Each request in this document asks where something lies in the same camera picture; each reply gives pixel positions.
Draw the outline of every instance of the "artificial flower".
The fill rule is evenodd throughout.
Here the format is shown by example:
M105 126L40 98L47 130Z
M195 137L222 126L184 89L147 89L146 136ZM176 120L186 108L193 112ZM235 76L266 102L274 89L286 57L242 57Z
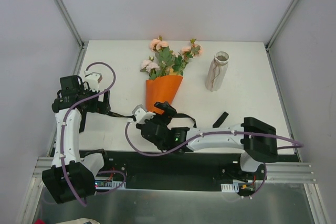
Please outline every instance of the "artificial flower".
M181 54L185 54L186 52L190 52L191 51L191 47L183 47L181 49Z
M203 53L203 47L200 46L200 49L198 50L198 54L196 54L195 56L200 56Z
M148 73L150 73L152 69L159 70L160 67L159 67L159 65L158 65L157 63L155 63L155 62L151 62L151 63L149 63L149 64L147 65L147 67L146 67L146 71L147 71Z
M147 67L152 61L151 60L144 60L142 63L141 63L141 67L140 69L144 69L145 67Z
M169 44L167 41L160 41L158 44L156 44L156 49L159 51L163 47L168 47Z
M149 48L152 50L152 51L155 51L154 48L157 46L158 43L160 43L161 41L159 39L153 39L151 41L151 43L149 44Z

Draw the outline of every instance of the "flower bouquet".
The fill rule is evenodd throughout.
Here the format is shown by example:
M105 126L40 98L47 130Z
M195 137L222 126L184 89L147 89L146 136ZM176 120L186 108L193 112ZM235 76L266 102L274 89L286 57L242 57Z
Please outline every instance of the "flower bouquet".
M150 49L155 57L149 57L141 63L141 72L149 74L146 81L146 108L161 114L163 111L154 107L156 102L167 101L171 104L183 79L183 70L190 59L202 53L202 47L191 39L190 46L183 47L181 52L175 53L169 44L159 36L150 43Z

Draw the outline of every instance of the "orange wrapping paper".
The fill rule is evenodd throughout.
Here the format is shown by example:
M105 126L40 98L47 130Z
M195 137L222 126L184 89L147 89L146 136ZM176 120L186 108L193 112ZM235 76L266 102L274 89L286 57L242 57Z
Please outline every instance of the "orange wrapping paper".
M178 88L182 82L182 76L162 76L155 80L146 81L146 108L148 111L162 114L163 111L154 107L156 102L172 104Z

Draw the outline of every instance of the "white bottle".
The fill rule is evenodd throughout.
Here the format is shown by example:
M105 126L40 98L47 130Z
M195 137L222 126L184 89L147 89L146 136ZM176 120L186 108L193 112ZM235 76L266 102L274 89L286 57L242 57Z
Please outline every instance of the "white bottle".
M229 55L226 52L218 52L211 62L205 86L210 91L217 91L223 82L227 67L229 66Z

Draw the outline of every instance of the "white table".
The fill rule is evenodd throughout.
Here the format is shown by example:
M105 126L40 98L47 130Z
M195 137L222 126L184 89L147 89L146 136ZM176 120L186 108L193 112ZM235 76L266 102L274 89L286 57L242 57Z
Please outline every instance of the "white table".
M188 46L188 41L168 41L174 51ZM145 104L146 73L141 73L142 60L154 56L149 49L150 41L137 40L91 40L89 42L80 75L87 65L103 61L117 74L117 80L110 92L111 110L130 115L138 104ZM192 59L184 71L184 78L172 104L178 113L194 117L197 127L212 127L224 112L229 116L222 127L243 123L244 117L253 116L274 126L278 135L289 137L285 117L281 109L278 92L271 68L261 42L198 42L204 49L203 55ZM229 54L229 67L222 87L216 92L205 88L204 82L210 63L219 51ZM93 66L101 72L103 80L100 89L108 87L112 73L103 65ZM88 113L86 128L80 134L80 150L104 148L109 151L133 151L124 136L127 119L111 118L106 115ZM189 119L173 119L171 126L189 126ZM157 148L140 135L132 124L129 128L131 141L140 150L157 152ZM278 140L278 146L289 145ZM240 153L228 148L206 149L199 152ZM293 150L280 150L280 154L293 154Z

